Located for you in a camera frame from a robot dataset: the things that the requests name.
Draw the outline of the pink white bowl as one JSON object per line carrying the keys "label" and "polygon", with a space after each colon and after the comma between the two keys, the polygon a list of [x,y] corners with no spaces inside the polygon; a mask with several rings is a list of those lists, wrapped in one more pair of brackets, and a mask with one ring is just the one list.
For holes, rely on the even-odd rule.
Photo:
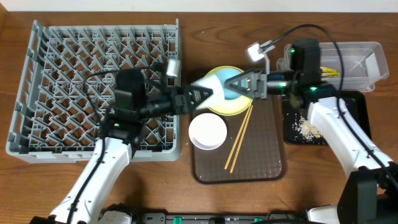
{"label": "pink white bowl", "polygon": [[188,128],[191,142],[199,149],[214,150],[227,137],[226,123],[216,114],[202,113],[192,119]]}

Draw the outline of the rice food scraps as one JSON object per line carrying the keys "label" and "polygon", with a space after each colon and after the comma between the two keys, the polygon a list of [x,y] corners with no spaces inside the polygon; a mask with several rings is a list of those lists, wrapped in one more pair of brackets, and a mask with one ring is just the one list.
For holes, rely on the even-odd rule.
{"label": "rice food scraps", "polygon": [[304,139],[311,141],[322,137],[321,132],[312,126],[310,122],[304,117],[299,117],[292,125],[293,130],[297,131]]}

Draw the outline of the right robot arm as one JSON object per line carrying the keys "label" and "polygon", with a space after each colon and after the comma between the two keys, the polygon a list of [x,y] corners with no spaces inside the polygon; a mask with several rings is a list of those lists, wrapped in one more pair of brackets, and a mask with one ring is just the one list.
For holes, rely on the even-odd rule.
{"label": "right robot arm", "polygon": [[317,40],[297,40],[290,70],[248,70],[224,85],[252,99],[285,95],[338,158],[348,178],[340,200],[309,209],[306,223],[397,223],[397,164],[370,140],[336,88],[322,80],[320,57]]}

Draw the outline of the green snack wrapper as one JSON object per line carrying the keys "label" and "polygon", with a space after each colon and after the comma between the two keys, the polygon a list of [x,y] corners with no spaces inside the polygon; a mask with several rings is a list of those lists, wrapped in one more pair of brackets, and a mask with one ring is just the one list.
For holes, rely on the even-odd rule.
{"label": "green snack wrapper", "polygon": [[341,73],[337,72],[335,69],[333,68],[328,68],[328,67],[320,67],[320,71],[322,74],[323,78],[326,77],[340,77]]}

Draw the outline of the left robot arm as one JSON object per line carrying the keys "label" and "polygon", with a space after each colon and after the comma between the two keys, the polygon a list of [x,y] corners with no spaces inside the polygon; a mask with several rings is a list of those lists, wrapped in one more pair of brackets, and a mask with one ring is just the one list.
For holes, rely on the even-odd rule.
{"label": "left robot arm", "polygon": [[115,102],[99,121],[100,139],[71,191],[45,217],[32,223],[105,223],[101,210],[116,179],[130,164],[144,137],[150,118],[192,113],[213,94],[198,85],[168,86],[145,78],[136,68],[115,70]]}

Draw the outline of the light blue bowl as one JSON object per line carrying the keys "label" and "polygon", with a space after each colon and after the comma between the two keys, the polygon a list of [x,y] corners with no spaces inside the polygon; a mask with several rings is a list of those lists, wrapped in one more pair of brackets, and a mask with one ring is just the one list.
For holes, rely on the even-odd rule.
{"label": "light blue bowl", "polygon": [[192,83],[195,86],[203,86],[206,88],[211,88],[213,90],[213,95],[209,97],[205,102],[197,107],[198,110],[208,108],[215,103],[224,99],[224,89],[227,89],[222,84],[216,75],[210,75],[208,77],[200,78]]}

